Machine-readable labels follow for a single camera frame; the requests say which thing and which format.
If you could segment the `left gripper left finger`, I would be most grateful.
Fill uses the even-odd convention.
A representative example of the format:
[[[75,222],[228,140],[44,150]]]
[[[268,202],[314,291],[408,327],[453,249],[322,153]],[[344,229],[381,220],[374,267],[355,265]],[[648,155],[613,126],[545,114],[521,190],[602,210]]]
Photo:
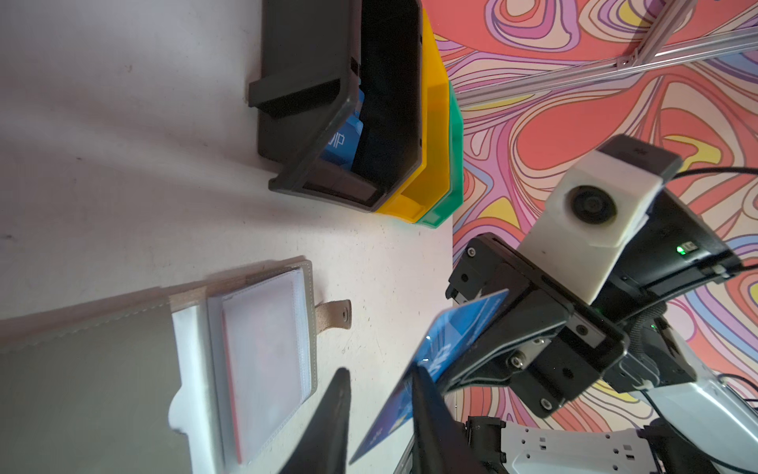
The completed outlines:
[[[347,472],[351,375],[338,369],[281,474]]]

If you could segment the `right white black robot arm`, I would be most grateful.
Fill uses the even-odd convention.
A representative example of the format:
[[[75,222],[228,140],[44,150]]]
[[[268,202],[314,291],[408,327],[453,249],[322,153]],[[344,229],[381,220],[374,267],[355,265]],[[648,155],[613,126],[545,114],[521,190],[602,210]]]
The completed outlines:
[[[734,251],[669,192],[592,303],[497,235],[481,234],[445,294],[464,303],[506,290],[507,299],[439,387],[507,387],[546,418],[601,380],[653,403],[661,420],[634,438],[669,472],[755,472],[756,411],[702,365],[665,317],[669,300],[742,271]]]

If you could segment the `blue VIP card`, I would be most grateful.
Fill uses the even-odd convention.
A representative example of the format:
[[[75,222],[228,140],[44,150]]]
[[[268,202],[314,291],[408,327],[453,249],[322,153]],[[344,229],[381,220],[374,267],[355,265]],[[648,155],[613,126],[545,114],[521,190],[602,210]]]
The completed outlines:
[[[438,381],[493,322],[508,295],[508,290],[500,290],[440,312],[409,366],[426,369],[432,380]],[[410,371],[405,371],[349,462],[361,459],[412,418],[412,381]]]

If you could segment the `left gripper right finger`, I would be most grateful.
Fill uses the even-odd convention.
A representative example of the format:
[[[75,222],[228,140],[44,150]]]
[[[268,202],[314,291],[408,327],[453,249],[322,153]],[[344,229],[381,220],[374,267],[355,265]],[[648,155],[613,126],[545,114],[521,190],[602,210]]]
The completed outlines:
[[[415,434],[412,472],[486,473],[428,371],[413,363],[410,376]]]

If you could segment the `red VIP card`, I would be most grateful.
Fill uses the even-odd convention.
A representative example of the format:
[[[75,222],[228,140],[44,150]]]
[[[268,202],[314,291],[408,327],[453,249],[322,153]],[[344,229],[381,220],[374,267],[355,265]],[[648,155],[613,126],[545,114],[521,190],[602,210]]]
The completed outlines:
[[[221,316],[236,460],[245,465],[313,389],[303,271],[224,296]]]

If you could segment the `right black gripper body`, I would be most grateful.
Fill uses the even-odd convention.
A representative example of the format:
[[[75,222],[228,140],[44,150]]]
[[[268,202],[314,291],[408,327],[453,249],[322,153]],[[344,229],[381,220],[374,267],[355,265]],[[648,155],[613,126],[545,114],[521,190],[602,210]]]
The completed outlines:
[[[681,294],[653,260],[625,251],[598,298],[584,303],[493,233],[472,239],[447,297],[508,290],[484,333],[438,379],[447,393],[509,387],[546,418],[603,379],[619,393],[692,383],[696,372],[664,314]]]

